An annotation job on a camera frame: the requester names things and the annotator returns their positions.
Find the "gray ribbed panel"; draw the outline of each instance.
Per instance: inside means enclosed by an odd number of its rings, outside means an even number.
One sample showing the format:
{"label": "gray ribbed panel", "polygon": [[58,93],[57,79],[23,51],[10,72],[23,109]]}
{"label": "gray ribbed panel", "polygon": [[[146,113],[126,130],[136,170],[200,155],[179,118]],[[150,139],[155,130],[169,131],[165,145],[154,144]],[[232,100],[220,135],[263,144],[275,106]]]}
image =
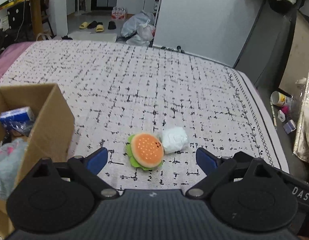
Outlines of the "gray ribbed panel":
{"label": "gray ribbed panel", "polygon": [[203,201],[189,200],[179,190],[126,190],[103,201],[76,228],[35,236],[18,231],[10,240],[274,240],[297,239],[288,230],[264,235],[236,231],[219,222]]}

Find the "white tissue ball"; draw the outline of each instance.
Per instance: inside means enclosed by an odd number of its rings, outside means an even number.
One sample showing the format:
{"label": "white tissue ball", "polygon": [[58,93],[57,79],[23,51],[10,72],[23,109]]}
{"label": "white tissue ball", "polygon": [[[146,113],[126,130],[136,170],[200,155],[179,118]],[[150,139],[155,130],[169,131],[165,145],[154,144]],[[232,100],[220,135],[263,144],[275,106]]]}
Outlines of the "white tissue ball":
{"label": "white tissue ball", "polygon": [[162,131],[161,143],[164,153],[181,151],[188,145],[188,137],[182,127],[174,127]]}

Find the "orange bun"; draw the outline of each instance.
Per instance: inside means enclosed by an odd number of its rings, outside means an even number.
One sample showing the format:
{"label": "orange bun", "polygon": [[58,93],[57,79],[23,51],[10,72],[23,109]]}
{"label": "orange bun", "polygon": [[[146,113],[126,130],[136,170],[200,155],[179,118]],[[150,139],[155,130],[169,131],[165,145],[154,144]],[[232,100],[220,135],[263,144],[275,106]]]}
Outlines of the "orange bun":
{"label": "orange bun", "polygon": [[161,142],[151,134],[136,134],[130,143],[133,157],[136,161],[146,167],[154,168],[163,159],[163,147]]}

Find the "decorative border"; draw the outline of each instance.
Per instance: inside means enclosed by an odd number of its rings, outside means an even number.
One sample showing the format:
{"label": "decorative border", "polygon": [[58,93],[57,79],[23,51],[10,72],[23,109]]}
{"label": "decorative border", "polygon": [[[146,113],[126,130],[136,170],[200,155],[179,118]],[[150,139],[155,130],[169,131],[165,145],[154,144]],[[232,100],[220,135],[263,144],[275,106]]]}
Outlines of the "decorative border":
{"label": "decorative border", "polygon": [[[239,80],[239,78],[238,78],[238,76],[237,76],[237,72],[236,72],[235,70],[233,70],[233,69],[231,69],[231,70],[232,70],[232,73],[233,73],[233,75],[234,75],[234,78],[236,79],[236,81],[237,81],[237,83],[238,83],[238,85],[239,85],[239,87],[240,87],[240,90],[241,90],[242,94],[244,95],[244,97],[245,97],[245,99],[246,99],[246,101],[247,101],[247,103],[248,103],[249,109],[250,109],[250,111],[251,111],[253,120],[254,120],[254,122],[255,122],[255,124],[256,124],[256,128],[257,128],[257,130],[258,130],[258,132],[259,132],[259,135],[260,135],[260,138],[261,138],[261,141],[262,141],[262,145],[263,145],[263,147],[264,147],[264,150],[265,150],[265,153],[266,153],[266,155],[267,155],[267,157],[268,157],[268,160],[269,160],[269,162],[270,162],[270,165],[271,165],[271,166],[274,166],[274,165],[273,165],[272,158],[271,158],[271,155],[270,155],[270,152],[269,152],[268,147],[267,147],[267,144],[266,144],[266,142],[265,142],[263,133],[262,133],[262,131],[261,131],[261,127],[260,127],[259,122],[258,122],[258,120],[257,120],[257,118],[256,118],[256,115],[255,115],[255,112],[254,112],[254,110],[253,110],[253,107],[252,107],[252,105],[251,105],[251,103],[250,103],[249,97],[246,95],[246,93],[245,93],[245,91],[244,91],[244,89],[243,89],[243,87],[242,87],[242,85],[241,85],[241,82],[240,82],[240,80]],[[227,69],[226,71],[227,71],[227,74],[228,74],[229,79],[230,79],[230,81],[231,81],[231,84],[233,85],[233,87],[236,89],[236,92],[237,92],[238,88],[236,88],[235,85],[234,85],[233,82],[232,82],[232,81],[233,81],[232,75],[229,73],[228,69]],[[246,86],[246,88],[248,89],[248,91],[249,91],[251,97],[253,98],[253,95],[252,95],[252,93],[251,93],[251,91],[250,91],[250,89],[248,88],[248,86],[247,86],[246,83],[245,83],[245,86]],[[248,112],[248,111],[245,110],[246,106],[243,104],[242,100],[240,100],[240,103],[241,103],[242,108],[243,108],[243,110],[244,110],[244,113],[245,113],[245,115],[246,115],[247,112]],[[281,164],[280,164],[280,161],[279,161],[278,156],[277,156],[277,153],[275,152],[275,148],[274,148],[272,139],[271,139],[270,134],[269,134],[269,132],[268,132],[267,126],[266,126],[266,124],[265,124],[265,122],[264,122],[264,119],[263,119],[263,117],[262,117],[262,114],[261,114],[261,112],[260,112],[260,109],[259,109],[259,107],[258,107],[257,104],[256,104],[256,106],[257,106],[257,108],[258,108],[258,110],[259,110],[259,114],[260,114],[260,116],[261,116],[261,118],[262,118],[262,121],[263,121],[263,123],[264,123],[264,127],[266,128],[266,131],[267,131],[267,133],[268,133],[269,139],[270,139],[271,144],[272,144],[273,152],[274,152],[274,154],[275,154],[275,156],[276,156],[276,158],[277,158],[279,167],[280,167],[280,169],[282,169]],[[260,146],[259,146],[259,145],[257,144],[257,142],[256,142],[255,128],[252,127],[252,123],[248,123],[248,125],[249,125],[250,128],[251,128],[251,132],[252,132],[251,134],[252,134],[252,136],[253,136],[253,138],[254,138],[254,142],[255,142],[256,147],[257,147],[257,149],[258,149],[258,151],[259,151],[259,156],[260,156],[262,159],[264,159],[264,158],[261,156],[261,154],[262,154],[263,151],[260,150]]]}

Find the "paper cup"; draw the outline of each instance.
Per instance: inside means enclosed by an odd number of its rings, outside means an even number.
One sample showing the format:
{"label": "paper cup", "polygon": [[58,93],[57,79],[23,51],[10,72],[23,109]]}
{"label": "paper cup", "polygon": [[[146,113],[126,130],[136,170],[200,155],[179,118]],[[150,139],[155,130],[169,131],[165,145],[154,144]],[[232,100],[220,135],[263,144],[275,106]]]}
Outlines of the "paper cup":
{"label": "paper cup", "polygon": [[284,94],[275,91],[270,97],[271,103],[275,106],[291,106],[292,98],[285,96]]}

